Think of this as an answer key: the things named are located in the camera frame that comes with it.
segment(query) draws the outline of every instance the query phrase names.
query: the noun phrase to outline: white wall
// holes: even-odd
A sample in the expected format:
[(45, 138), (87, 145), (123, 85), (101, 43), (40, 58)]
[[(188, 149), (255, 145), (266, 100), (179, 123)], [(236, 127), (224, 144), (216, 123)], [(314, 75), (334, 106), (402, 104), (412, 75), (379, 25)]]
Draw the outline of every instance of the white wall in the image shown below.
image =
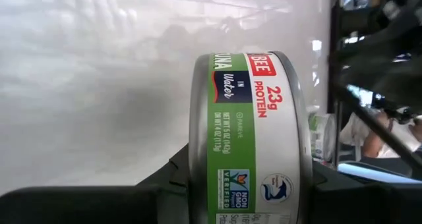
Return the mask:
[(135, 184), (187, 142), (195, 59), (283, 51), (326, 108), (330, 0), (0, 0), (0, 193)]

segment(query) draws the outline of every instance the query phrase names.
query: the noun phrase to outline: person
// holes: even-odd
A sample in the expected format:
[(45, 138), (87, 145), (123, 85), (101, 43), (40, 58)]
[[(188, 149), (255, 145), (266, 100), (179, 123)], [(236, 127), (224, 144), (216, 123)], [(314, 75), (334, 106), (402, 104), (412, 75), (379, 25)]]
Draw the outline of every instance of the person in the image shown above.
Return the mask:
[[(414, 119), (401, 125), (389, 119), (383, 111), (375, 117), (392, 134), (396, 135), (412, 152), (422, 143), (422, 120)], [(340, 132), (340, 142), (346, 145), (361, 146), (362, 155), (373, 158), (393, 158), (399, 155), (374, 133), (355, 113), (352, 113), (346, 126)]]

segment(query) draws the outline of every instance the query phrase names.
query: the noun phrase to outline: round logo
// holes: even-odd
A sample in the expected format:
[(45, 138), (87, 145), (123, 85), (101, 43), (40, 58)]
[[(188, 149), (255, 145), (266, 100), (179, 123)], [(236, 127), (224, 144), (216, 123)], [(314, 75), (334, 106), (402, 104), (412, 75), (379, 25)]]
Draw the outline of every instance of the round logo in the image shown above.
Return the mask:
[(293, 193), (293, 183), (283, 174), (268, 175), (261, 184), (261, 196), (265, 201), (279, 204)]

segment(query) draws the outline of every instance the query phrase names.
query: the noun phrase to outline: tuna can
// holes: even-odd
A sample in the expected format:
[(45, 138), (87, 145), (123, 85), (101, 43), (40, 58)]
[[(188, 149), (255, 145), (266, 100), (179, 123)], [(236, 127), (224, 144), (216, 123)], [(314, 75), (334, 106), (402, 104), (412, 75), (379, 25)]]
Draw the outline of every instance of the tuna can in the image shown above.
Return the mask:
[(308, 115), (283, 53), (199, 57), (190, 113), (191, 223), (306, 223)]
[(312, 156), (331, 161), (336, 145), (336, 118), (333, 114), (309, 115)]

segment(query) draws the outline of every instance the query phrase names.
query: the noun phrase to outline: non gmo project verified logo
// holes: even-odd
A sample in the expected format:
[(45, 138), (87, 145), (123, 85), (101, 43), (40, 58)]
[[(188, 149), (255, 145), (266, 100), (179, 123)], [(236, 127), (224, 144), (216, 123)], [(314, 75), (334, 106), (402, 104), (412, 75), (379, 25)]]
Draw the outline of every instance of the non gmo project verified logo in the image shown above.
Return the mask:
[(249, 170), (218, 170), (218, 209), (249, 208)]

